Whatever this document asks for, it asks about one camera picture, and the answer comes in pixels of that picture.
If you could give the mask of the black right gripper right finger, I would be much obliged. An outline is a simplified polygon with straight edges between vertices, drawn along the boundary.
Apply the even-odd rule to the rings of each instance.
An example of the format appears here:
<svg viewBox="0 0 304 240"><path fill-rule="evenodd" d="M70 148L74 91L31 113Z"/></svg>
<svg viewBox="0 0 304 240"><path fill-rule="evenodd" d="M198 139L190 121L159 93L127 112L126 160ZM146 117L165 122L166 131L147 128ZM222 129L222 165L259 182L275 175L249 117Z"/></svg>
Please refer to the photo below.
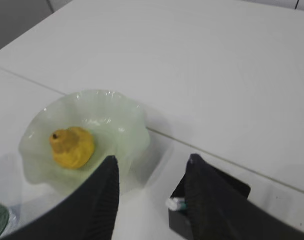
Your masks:
<svg viewBox="0 0 304 240"><path fill-rule="evenodd" d="M198 154L187 161L184 190L195 240L304 240L304 232L249 202Z"/></svg>

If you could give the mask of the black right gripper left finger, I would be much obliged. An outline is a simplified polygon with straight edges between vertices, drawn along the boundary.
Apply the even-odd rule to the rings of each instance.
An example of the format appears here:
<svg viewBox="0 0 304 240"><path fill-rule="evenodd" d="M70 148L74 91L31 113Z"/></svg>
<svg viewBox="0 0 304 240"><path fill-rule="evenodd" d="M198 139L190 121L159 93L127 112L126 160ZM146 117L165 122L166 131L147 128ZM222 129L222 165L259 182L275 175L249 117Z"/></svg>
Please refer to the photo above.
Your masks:
<svg viewBox="0 0 304 240"><path fill-rule="evenodd" d="M120 198L119 167L107 156L64 201L6 240L110 240Z"/></svg>

